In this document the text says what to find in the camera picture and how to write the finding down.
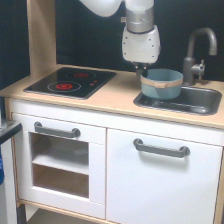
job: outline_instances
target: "black wall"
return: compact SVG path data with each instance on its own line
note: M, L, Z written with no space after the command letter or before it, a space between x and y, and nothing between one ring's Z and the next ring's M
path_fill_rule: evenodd
M122 58L124 4L110 18L90 12L77 0L56 0L57 57L62 64L134 71ZM161 39L161 55L152 68L182 71L189 35L202 27L214 30L218 56L208 56L208 40L197 39L195 57L205 59L204 79L224 81L224 1L155 0L155 24Z
M56 0L59 63L134 71L123 60L121 39L125 16L122 3L110 18L90 12L78 0ZM224 81L224 1L155 0L155 24L162 51L152 67L182 71L190 33L211 27L218 39L218 55L208 56L208 40L198 38L195 56L205 59L205 79ZM29 75L26 0L0 0L0 88Z

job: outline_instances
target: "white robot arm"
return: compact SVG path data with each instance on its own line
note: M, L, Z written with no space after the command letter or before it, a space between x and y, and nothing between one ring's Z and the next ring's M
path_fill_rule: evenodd
M108 17L119 8L122 0L80 0L95 14ZM125 60L132 62L138 70L155 63L160 54L160 39L154 25L154 0L123 0L126 7L122 50Z

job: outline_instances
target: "faucet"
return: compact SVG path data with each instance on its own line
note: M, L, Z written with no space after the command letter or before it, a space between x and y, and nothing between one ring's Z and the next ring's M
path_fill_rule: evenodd
M194 75L198 75L199 79L202 79L205 70L204 60L200 64L195 64L195 58L193 57L195 39L197 36L207 34L210 42L209 55L217 55L217 40L215 33L210 28L202 28L195 30L189 38L187 57L184 58L183 66L183 86L194 85Z

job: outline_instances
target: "black stovetop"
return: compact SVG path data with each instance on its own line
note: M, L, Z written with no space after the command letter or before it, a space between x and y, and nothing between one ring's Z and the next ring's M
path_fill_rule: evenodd
M116 73L61 68L24 89L25 92L87 99L111 80Z

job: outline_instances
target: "blue pot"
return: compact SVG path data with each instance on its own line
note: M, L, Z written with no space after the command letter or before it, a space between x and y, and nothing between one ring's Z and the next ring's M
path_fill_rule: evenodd
M142 93L150 98L168 100L179 96L183 74L169 69L151 69L141 76Z

